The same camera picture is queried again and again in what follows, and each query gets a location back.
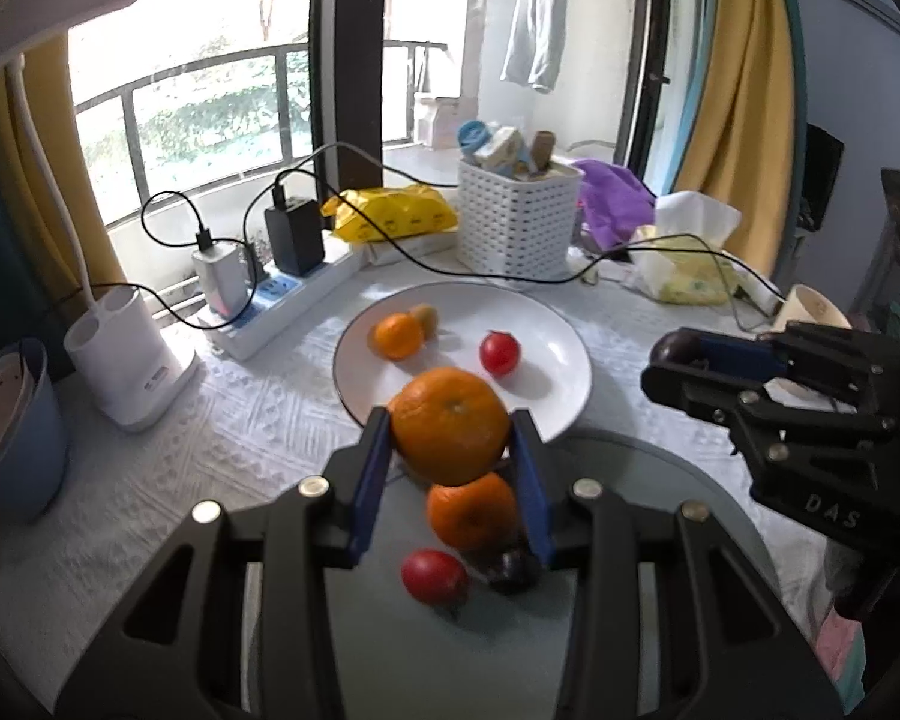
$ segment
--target blue gripper pad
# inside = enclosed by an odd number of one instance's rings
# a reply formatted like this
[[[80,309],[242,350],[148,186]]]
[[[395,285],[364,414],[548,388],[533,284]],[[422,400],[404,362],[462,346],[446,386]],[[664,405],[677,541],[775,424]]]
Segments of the blue gripper pad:
[[[732,336],[700,336],[707,370],[755,382],[768,382],[787,375],[787,364],[780,360],[768,343]]]
[[[373,526],[380,511],[380,499],[384,494],[386,471],[391,460],[391,418],[384,408],[370,413],[367,427],[360,438],[360,450],[365,452],[365,464],[353,497],[352,526],[348,550],[354,565],[370,549]]]
[[[553,510],[562,502],[566,490],[546,464],[546,448],[526,409],[518,409],[511,415],[509,451],[514,463],[516,499],[530,550],[549,567],[556,555],[551,532]]]

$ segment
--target power strip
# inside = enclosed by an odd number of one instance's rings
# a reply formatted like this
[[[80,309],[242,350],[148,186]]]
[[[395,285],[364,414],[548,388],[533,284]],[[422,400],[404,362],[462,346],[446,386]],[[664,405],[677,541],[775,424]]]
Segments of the power strip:
[[[365,252],[360,245],[351,247],[324,233],[323,246],[323,265],[300,278],[278,271],[273,262],[266,264],[269,277],[257,285],[250,308],[237,322],[221,330],[208,330],[210,340],[234,359],[247,360],[364,265]],[[223,322],[209,306],[194,318],[205,327]]]

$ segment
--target white tablecloth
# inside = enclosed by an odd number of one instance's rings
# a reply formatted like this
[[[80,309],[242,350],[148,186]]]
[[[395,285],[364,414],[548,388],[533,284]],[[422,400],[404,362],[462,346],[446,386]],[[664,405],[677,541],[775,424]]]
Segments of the white tablecloth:
[[[359,430],[331,377],[337,338],[373,301],[429,281],[434,276],[409,263],[365,269],[242,364],[181,328],[197,343],[202,368],[140,435],[97,413],[76,377],[58,387],[72,439],[63,489],[38,522],[0,527],[0,649],[44,704],[53,704],[108,610],[194,503],[265,502],[354,442]],[[684,325],[736,333],[727,307],[665,306],[608,281],[530,294],[566,317],[589,349],[594,386],[581,423],[653,442],[720,482],[765,538],[784,604],[812,630],[823,538],[749,499],[746,465],[730,455],[725,431],[653,405],[640,391],[661,335]]]

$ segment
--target black door frame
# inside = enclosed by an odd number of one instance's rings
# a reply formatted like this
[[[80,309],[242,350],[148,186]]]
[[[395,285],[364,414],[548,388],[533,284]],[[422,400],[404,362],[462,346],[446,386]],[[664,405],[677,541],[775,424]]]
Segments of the black door frame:
[[[310,0],[310,96],[314,148],[333,141],[383,160],[384,0]],[[383,185],[381,167],[344,149],[314,161],[340,189]],[[329,191],[320,182],[317,195]]]
[[[643,178],[665,76],[670,0],[636,0],[631,59],[613,161]]]

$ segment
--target white plate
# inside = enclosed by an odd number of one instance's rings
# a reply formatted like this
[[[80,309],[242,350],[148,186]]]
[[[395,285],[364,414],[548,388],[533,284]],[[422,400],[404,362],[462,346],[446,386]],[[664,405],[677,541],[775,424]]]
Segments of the white plate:
[[[374,354],[367,338],[376,323],[419,303],[437,309],[437,338],[401,362]],[[493,330],[512,333],[522,349],[520,365],[499,380],[482,368],[479,357],[481,341]],[[356,317],[337,344],[333,377],[343,408],[362,425],[374,406],[386,405],[410,379],[446,365],[490,382],[509,412],[530,409],[545,442],[580,416],[593,384],[583,341],[553,309],[510,290],[452,281],[404,290]]]

